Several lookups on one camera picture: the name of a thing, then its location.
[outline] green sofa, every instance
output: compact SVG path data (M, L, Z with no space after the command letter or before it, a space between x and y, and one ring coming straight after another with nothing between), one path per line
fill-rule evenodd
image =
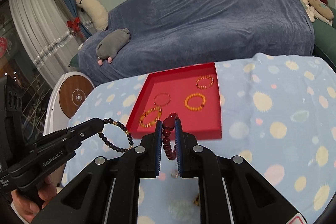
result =
M329 8L335 17L332 27L317 19L313 22L315 33L313 54L325 60L336 72L336 10Z

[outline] black beaded bracelet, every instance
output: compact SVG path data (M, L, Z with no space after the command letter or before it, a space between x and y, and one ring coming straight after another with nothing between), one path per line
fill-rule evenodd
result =
M128 137L128 141L129 141L129 145L130 147L128 149L131 149L133 148L133 138L132 138L132 135L131 133L128 132L126 126L124 126L121 122L117 122L117 121L113 121L113 119L104 119L103 120L104 124L113 124L117 127L120 127L127 135ZM113 143L111 143L109 140L107 140L107 138L105 137L104 133L103 132L100 132L99 133L99 137L103 140L103 142L109 147L109 148L112 148L113 150L117 151L117 152L121 152L121 153L124 153L126 152L128 149L127 148L120 148L120 147L117 147L116 145L114 145Z

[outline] polka dot tablecloth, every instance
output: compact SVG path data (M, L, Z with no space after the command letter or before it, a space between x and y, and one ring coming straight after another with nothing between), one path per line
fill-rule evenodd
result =
M222 139L199 141L217 155L241 155L305 216L309 224L336 191L336 75L320 58L267 56L215 64L220 90ZM92 117L126 124L147 75L98 86L69 126ZM127 147L108 125L104 134ZM93 136L64 171L66 185L95 157L120 156ZM193 204L197 179L175 178L176 161L162 157L157 179L141 179L138 223L200 223Z

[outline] red tray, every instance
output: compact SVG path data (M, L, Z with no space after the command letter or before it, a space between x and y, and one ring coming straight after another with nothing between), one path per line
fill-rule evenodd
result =
M206 90L197 88L196 80L202 75L213 77L212 87ZM209 85L209 83L209 79L204 79L199 82L199 85ZM139 119L145 111L155 107L153 100L159 93L168 93L171 97L170 103L162 107L161 121L167 118L171 112L176 112L181 119L184 132L194 134L198 140L221 139L221 104L214 63L149 74L126 125L133 138L140 139L155 131L155 125L148 128L141 127ZM206 97L206 103L202 110L190 111L185 107L184 101L192 93L201 93ZM168 100L167 95L160 95L156 102L164 104ZM201 103L200 97L193 97L189 100L189 105L192 107L198 107ZM149 123L155 119L157 114L157 111L150 113L143 122Z

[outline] red beaded bracelet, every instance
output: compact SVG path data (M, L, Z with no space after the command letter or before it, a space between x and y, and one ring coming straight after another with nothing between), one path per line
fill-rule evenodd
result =
M169 114L169 117L166 118L162 123L162 143L163 143L163 150L165 151L165 154L169 160L175 160L176 159L176 145L174 145L174 151L172 151L171 145L170 145L170 133L175 128L175 119L178 119L179 116L172 112Z

